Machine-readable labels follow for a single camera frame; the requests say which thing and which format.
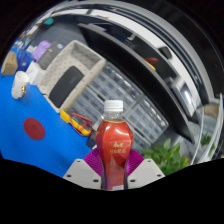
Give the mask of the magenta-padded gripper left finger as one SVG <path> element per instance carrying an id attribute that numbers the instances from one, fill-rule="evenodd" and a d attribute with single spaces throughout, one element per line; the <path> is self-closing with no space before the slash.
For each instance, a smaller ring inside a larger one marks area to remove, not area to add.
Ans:
<path id="1" fill-rule="evenodd" d="M 63 178 L 78 186 L 100 190 L 102 186 L 103 165 L 96 149 L 83 159 L 76 159 Z"/>

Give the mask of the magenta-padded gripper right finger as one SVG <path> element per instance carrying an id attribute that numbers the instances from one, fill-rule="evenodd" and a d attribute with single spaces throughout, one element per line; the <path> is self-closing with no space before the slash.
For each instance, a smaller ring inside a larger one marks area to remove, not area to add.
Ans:
<path id="1" fill-rule="evenodd" d="M 151 158 L 144 159 L 135 150 L 130 150 L 125 165 L 126 189 L 140 188 L 163 177 L 163 172 Z"/>

